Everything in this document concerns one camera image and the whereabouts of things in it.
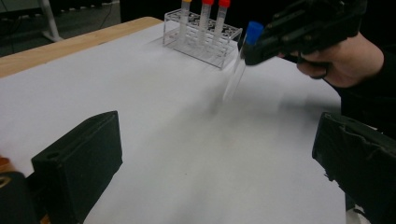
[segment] blue cap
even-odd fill
[[[264,26],[261,23],[257,21],[250,21],[247,26],[245,42],[249,45],[254,45],[259,39],[263,30]]]

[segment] red cap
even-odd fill
[[[208,4],[208,5],[213,5],[214,2],[215,0],[202,0],[203,4]]]
[[[219,6],[221,6],[221,7],[229,7],[230,6],[230,0],[219,0]]]

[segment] wooden surface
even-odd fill
[[[144,17],[0,58],[0,77],[6,77],[74,52],[104,44],[161,22],[163,21]]]

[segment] human hand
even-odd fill
[[[367,40],[361,33],[327,49],[302,55],[305,62],[297,68],[312,78],[322,77],[339,88],[355,86],[381,70],[384,55],[379,47]],[[329,63],[328,67],[313,63]]]

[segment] table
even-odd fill
[[[346,223],[343,191],[311,157],[336,92],[274,58],[247,67],[224,104],[232,64],[165,48],[162,34],[143,18],[0,59],[0,155],[29,175],[38,152],[117,110],[123,165],[87,224]]]

